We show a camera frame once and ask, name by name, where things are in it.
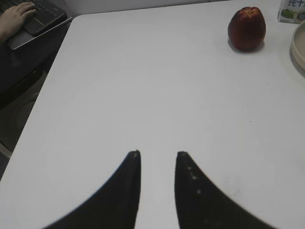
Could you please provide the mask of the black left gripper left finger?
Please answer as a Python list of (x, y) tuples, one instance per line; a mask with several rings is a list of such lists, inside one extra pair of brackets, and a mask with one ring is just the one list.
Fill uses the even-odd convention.
[(133, 229), (141, 193), (141, 154), (131, 151), (109, 180), (48, 229)]

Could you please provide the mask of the person's hand on laptop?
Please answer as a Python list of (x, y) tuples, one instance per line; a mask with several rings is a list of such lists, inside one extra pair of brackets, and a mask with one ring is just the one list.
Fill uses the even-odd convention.
[(24, 2), (5, 10), (0, 17), (0, 42), (4, 43), (15, 35), (26, 19), (35, 12), (35, 5), (32, 2)]

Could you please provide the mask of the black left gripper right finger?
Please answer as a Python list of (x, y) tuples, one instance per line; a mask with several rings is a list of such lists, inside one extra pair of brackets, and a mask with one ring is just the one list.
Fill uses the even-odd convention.
[(184, 151), (176, 158), (175, 205), (182, 229), (271, 228), (225, 195)]

